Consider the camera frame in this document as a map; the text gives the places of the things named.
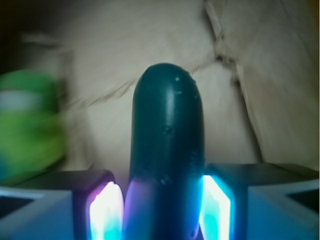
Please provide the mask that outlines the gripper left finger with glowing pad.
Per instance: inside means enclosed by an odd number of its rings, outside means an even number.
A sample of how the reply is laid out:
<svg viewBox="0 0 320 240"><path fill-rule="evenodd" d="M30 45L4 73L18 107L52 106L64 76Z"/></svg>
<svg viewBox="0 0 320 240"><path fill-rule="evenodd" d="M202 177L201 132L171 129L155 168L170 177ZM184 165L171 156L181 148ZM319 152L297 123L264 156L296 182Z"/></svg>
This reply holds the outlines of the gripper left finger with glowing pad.
<svg viewBox="0 0 320 240"><path fill-rule="evenodd" d="M0 182L3 240L119 240L123 211L110 170L29 171Z"/></svg>

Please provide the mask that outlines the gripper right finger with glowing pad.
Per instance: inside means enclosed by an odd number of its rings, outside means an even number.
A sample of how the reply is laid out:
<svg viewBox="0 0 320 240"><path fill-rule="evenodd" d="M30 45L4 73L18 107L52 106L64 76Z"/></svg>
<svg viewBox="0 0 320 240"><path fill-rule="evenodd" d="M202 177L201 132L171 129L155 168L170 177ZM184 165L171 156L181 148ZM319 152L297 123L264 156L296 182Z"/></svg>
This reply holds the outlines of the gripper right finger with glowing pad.
<svg viewBox="0 0 320 240"><path fill-rule="evenodd" d="M204 172L202 240L317 240L320 173L288 163L211 163Z"/></svg>

